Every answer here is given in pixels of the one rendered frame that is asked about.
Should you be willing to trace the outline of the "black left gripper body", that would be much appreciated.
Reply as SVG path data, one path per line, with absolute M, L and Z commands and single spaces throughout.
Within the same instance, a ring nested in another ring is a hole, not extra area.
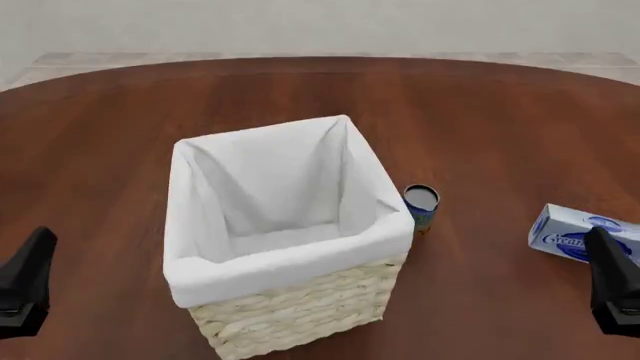
M 0 298 L 0 338 L 35 337 L 49 314 L 50 299 L 19 304 Z

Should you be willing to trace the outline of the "pale blue cream cheese box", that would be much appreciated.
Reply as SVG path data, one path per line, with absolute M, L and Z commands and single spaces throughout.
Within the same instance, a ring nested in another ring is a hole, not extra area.
M 623 252 L 640 266 L 640 224 L 547 203 L 528 234 L 528 245 L 537 251 L 588 263 L 584 236 L 602 227 Z

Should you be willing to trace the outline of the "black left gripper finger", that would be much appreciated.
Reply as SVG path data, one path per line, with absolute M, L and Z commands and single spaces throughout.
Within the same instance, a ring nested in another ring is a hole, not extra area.
M 0 266 L 0 306 L 49 305 L 49 275 L 57 236 L 37 227 Z

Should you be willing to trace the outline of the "white-lined woven wicker basket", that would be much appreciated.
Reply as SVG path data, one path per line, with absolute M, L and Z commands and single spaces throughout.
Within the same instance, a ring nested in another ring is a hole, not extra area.
M 221 360 L 384 317 L 414 221 L 348 116 L 179 140 L 163 273 Z

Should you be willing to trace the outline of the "blue printed tin can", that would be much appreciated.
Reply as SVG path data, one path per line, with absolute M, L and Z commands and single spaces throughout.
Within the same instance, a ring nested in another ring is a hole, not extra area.
M 440 194 L 428 185 L 414 184 L 405 188 L 402 197 L 414 219 L 414 233 L 424 235 L 431 228 L 440 204 Z

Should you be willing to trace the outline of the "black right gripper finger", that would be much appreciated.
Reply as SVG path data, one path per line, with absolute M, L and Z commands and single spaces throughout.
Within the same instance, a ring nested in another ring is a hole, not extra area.
M 640 266 L 603 227 L 585 235 L 594 307 L 611 303 L 619 310 L 640 310 Z

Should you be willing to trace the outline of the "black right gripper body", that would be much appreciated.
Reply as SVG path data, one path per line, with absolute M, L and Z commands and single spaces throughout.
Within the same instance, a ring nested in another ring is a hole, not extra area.
M 622 311 L 613 304 L 592 308 L 592 314 L 605 335 L 640 337 L 640 311 Z

